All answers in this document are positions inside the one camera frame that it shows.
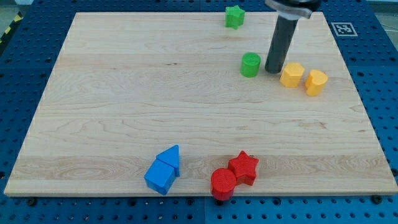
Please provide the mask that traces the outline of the robot arm flange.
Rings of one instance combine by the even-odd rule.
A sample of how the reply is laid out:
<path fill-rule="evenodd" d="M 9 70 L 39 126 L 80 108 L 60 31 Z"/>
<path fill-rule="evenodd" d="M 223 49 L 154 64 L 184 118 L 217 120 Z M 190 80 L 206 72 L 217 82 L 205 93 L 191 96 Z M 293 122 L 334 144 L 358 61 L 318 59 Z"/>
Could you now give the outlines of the robot arm flange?
<path fill-rule="evenodd" d="M 309 19 L 322 0 L 265 0 L 264 4 L 288 20 Z"/>

